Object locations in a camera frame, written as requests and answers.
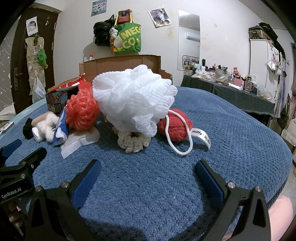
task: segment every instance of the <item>blue gripper pad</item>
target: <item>blue gripper pad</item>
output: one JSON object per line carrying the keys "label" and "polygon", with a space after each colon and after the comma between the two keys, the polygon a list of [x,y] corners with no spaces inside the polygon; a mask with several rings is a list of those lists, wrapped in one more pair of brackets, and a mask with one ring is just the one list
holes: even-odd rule
{"label": "blue gripper pad", "polygon": [[81,182],[77,185],[76,189],[73,191],[72,195],[72,205],[77,210],[79,207],[83,207],[89,192],[94,186],[100,172],[101,163],[98,160],[92,160],[89,165],[92,165],[88,172],[84,175]]}
{"label": "blue gripper pad", "polygon": [[214,207],[222,209],[222,207],[224,206],[225,194],[223,193],[220,186],[217,184],[217,182],[212,176],[212,174],[216,174],[216,173],[212,171],[212,174],[211,174],[201,161],[198,161],[198,163],[195,165],[195,172],[200,182],[202,183],[212,205]]}
{"label": "blue gripper pad", "polygon": [[20,139],[15,140],[14,142],[5,146],[2,150],[2,156],[7,158],[9,157],[16,149],[18,149],[22,144]]}

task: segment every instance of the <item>red plush ball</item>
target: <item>red plush ball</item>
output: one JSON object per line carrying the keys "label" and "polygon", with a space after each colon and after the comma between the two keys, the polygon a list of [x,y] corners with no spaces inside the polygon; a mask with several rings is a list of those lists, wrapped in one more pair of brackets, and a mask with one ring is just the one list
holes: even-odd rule
{"label": "red plush ball", "polygon": [[[185,113],[183,113],[182,111],[180,111],[178,109],[171,109],[171,110],[180,114],[184,118],[184,120],[186,121],[186,123],[189,127],[189,130],[192,129],[193,123],[192,123],[192,121],[190,121],[188,119],[188,116]],[[173,114],[171,112],[168,113],[168,116],[170,118],[170,124],[168,127],[168,134],[170,136],[171,141],[180,142],[180,141],[186,140],[188,134],[187,134],[187,131],[186,131],[183,121],[178,116],[176,116],[175,114]],[[166,125],[166,118],[161,119],[157,125],[158,131],[163,136],[165,136],[165,125]]]}
{"label": "red plush ball", "polygon": [[70,128],[78,131],[90,129],[99,113],[98,102],[94,99],[92,89],[82,89],[77,95],[71,95],[67,100],[66,123]]}

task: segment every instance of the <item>white cable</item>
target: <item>white cable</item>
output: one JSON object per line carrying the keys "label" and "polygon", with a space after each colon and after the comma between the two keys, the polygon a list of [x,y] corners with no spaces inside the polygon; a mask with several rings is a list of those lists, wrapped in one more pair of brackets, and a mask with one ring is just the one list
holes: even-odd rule
{"label": "white cable", "polygon": [[170,136],[169,136],[169,134],[168,134],[168,127],[169,127],[169,125],[170,125],[170,118],[169,118],[168,115],[166,115],[167,123],[166,123],[166,125],[165,125],[165,135],[166,135],[166,137],[167,137],[167,139],[168,139],[168,143],[170,144],[170,146],[172,147],[172,149],[173,149],[178,155],[180,155],[180,156],[185,156],[185,155],[187,155],[188,153],[190,153],[190,152],[192,151],[192,148],[193,148],[193,141],[192,141],[192,137],[191,137],[191,134],[190,134],[189,127],[188,127],[186,121],[184,120],[184,118],[183,118],[179,113],[174,112],[174,111],[172,111],[172,110],[169,110],[169,112],[175,114],[176,116],[178,116],[178,117],[183,121],[183,123],[184,123],[184,125],[185,125],[185,127],[186,127],[186,131],[187,131],[188,137],[189,137],[189,142],[190,142],[189,149],[188,149],[187,151],[185,151],[185,152],[181,152],[181,151],[179,151],[179,150],[178,150],[178,149],[172,144],[172,142],[171,142],[171,140],[170,140]]}

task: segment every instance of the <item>blue blanket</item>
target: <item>blue blanket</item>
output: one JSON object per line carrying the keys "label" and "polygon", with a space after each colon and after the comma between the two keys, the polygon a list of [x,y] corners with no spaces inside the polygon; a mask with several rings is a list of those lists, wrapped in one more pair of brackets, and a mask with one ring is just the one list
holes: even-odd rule
{"label": "blue blanket", "polygon": [[[157,134],[138,153],[126,154],[117,145],[112,125],[98,121],[98,143],[80,147],[63,159],[61,149],[43,141],[26,140],[22,127],[28,117],[47,111],[42,105],[23,118],[0,139],[0,146],[22,140],[6,161],[16,165],[38,147],[47,156],[33,174],[34,185],[55,188],[71,181],[92,159],[100,160],[102,171],[83,208],[85,223],[100,240],[193,240],[213,221],[217,210],[209,203],[193,167],[200,159],[225,181],[242,188],[262,187],[270,206],[288,178],[292,154],[282,138],[225,100],[203,90],[178,87],[173,108],[186,113],[195,128],[211,139],[211,149],[194,138],[193,151],[179,157],[166,137]],[[188,140],[175,144],[187,150]],[[28,210],[28,201],[20,200]],[[229,231],[234,229],[238,218]]]}

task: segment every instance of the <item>black scrunchie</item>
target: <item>black scrunchie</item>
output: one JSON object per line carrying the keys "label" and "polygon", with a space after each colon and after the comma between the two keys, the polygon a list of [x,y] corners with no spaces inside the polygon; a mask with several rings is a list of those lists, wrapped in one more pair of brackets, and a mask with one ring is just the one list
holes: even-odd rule
{"label": "black scrunchie", "polygon": [[22,133],[24,134],[25,138],[30,140],[33,137],[33,132],[32,132],[32,119],[28,118],[26,121],[26,124],[22,128]]}

